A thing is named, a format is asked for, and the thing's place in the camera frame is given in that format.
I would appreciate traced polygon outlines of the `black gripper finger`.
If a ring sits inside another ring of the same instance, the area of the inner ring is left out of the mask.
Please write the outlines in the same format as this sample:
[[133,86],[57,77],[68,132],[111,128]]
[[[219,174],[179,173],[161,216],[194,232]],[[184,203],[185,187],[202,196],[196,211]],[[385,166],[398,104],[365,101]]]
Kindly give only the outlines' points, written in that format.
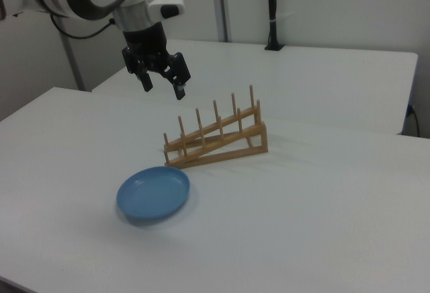
[[161,75],[173,86],[177,100],[185,97],[185,85],[191,79],[191,74],[182,53],[167,55],[167,68]]
[[125,47],[122,50],[122,56],[126,64],[127,71],[130,74],[136,75],[137,79],[141,82],[143,89],[146,92],[149,92],[153,88],[153,84],[142,57],[134,54],[129,47]]

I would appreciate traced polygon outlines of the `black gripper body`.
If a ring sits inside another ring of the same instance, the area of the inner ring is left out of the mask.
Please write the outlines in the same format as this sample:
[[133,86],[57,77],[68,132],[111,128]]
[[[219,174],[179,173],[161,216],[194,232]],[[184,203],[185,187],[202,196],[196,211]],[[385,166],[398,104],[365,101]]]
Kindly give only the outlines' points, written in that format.
[[135,32],[123,32],[127,47],[122,50],[124,61],[129,72],[136,72],[139,62],[154,72],[167,68],[169,53],[167,39],[162,23]]

